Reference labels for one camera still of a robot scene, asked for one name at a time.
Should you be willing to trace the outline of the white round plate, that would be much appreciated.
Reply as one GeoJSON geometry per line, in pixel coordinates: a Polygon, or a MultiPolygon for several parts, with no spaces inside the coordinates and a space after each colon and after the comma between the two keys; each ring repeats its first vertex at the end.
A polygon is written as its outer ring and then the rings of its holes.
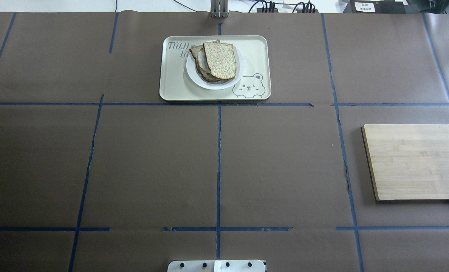
{"type": "Polygon", "coordinates": [[[244,56],[242,52],[234,45],[234,54],[235,54],[235,60],[237,63],[237,70],[236,70],[236,76],[233,79],[228,80],[222,80],[216,83],[211,83],[205,81],[201,75],[197,72],[196,66],[195,66],[195,60],[193,59],[192,54],[189,52],[189,55],[187,57],[186,61],[186,72],[190,78],[190,80],[197,84],[197,86],[200,86],[202,88],[206,88],[208,90],[222,90],[225,88],[232,87],[234,84],[237,84],[241,77],[244,75],[244,69],[245,69],[245,61],[244,56]]]}

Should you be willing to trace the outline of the bread slice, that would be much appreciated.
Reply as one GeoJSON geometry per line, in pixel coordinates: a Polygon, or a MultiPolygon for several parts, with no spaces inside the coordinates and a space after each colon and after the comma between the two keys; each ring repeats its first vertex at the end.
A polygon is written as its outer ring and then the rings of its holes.
{"type": "Polygon", "coordinates": [[[204,42],[203,45],[211,74],[221,80],[233,79],[237,70],[234,45],[217,41],[204,42]]]}

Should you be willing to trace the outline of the cream bear tray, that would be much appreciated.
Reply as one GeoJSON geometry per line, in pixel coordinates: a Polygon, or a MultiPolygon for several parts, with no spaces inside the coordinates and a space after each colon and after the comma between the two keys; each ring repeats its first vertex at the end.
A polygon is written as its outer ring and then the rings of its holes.
{"type": "Polygon", "coordinates": [[[170,36],[163,41],[159,95],[164,100],[265,100],[271,96],[268,43],[262,36],[170,36]],[[235,45],[244,56],[244,75],[237,84],[208,90],[186,72],[189,48],[219,40],[235,45]]]}

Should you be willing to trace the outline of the bottom toast slice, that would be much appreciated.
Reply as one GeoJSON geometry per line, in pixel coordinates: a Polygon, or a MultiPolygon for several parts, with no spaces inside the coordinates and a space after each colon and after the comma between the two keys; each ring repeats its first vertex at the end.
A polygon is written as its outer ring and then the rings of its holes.
{"type": "Polygon", "coordinates": [[[218,79],[216,76],[211,74],[211,70],[207,63],[207,56],[205,52],[204,45],[195,45],[189,48],[190,53],[195,60],[195,66],[197,72],[201,75],[201,77],[211,83],[216,83],[222,81],[222,79],[218,79]]]}

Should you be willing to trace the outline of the black rectangular box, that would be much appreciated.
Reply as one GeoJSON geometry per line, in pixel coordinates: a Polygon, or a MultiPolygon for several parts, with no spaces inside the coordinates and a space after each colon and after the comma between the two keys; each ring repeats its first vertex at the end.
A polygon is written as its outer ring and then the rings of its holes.
{"type": "Polygon", "coordinates": [[[404,3],[394,0],[347,0],[342,13],[406,14],[404,3]]]}

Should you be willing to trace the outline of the bamboo cutting board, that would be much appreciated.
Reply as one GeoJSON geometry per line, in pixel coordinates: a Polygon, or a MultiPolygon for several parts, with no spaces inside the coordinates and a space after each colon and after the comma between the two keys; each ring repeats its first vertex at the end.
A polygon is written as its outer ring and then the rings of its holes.
{"type": "Polygon", "coordinates": [[[449,200],[449,124],[362,127],[376,200],[449,200]]]}

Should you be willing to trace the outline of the aluminium frame post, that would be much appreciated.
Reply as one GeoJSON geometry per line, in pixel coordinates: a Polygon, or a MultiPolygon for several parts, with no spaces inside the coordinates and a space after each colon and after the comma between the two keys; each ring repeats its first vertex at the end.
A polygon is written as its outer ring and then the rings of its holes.
{"type": "Polygon", "coordinates": [[[228,0],[211,0],[210,17],[226,18],[229,16],[228,0]]]}

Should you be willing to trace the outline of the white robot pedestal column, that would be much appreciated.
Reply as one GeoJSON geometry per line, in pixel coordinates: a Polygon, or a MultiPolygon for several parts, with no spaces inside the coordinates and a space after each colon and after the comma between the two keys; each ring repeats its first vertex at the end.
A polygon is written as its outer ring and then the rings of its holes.
{"type": "Polygon", "coordinates": [[[175,260],[168,272],[266,272],[262,260],[175,260]]]}

